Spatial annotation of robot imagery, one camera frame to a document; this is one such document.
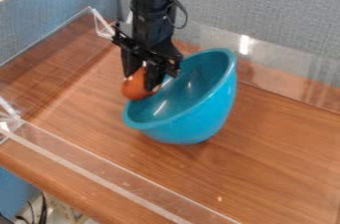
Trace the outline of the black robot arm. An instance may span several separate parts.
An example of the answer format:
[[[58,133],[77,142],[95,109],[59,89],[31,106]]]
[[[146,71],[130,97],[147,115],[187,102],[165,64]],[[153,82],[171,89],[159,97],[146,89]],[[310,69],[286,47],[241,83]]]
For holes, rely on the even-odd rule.
[[[121,47],[123,75],[127,78],[138,68],[145,68],[143,90],[150,92],[165,78],[175,78],[179,72],[182,53],[171,43],[175,9],[186,13],[177,0],[131,0],[131,35],[115,23],[111,42]]]

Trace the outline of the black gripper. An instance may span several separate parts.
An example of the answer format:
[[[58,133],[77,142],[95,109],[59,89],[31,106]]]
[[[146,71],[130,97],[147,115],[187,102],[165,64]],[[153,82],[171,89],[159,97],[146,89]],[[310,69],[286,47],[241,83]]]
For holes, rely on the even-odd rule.
[[[138,18],[130,25],[117,21],[111,29],[111,42],[121,48],[123,75],[127,78],[146,66],[145,90],[150,92],[165,75],[178,76],[182,54],[171,43],[171,34],[181,26],[173,15],[162,15],[146,21]]]

